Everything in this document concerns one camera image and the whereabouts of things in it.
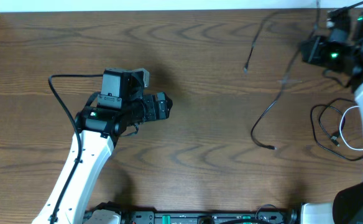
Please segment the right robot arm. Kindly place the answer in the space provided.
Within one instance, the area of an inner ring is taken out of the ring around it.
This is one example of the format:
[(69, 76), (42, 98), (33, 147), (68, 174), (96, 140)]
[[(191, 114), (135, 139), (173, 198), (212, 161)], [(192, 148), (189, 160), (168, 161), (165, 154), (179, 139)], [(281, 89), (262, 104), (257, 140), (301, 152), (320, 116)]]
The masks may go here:
[[(351, 30), (349, 7), (328, 12), (329, 36), (315, 36), (301, 45), (305, 63), (345, 73), (358, 105), (363, 130), (363, 13)], [(363, 181), (340, 191), (330, 203), (306, 203), (300, 223), (363, 223)]]

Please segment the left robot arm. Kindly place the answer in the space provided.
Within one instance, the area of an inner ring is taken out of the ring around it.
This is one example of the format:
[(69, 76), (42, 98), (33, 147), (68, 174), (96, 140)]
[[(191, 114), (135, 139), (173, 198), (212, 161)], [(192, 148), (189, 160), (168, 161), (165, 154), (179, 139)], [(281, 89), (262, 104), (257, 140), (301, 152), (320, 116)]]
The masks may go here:
[(74, 135), (65, 165), (34, 223), (120, 223), (121, 215), (115, 211), (86, 211), (98, 176), (129, 126), (138, 128), (170, 115), (173, 103), (164, 92), (144, 94), (150, 80), (146, 69), (107, 68), (100, 78), (101, 91), (94, 92), (76, 116), (53, 92)]

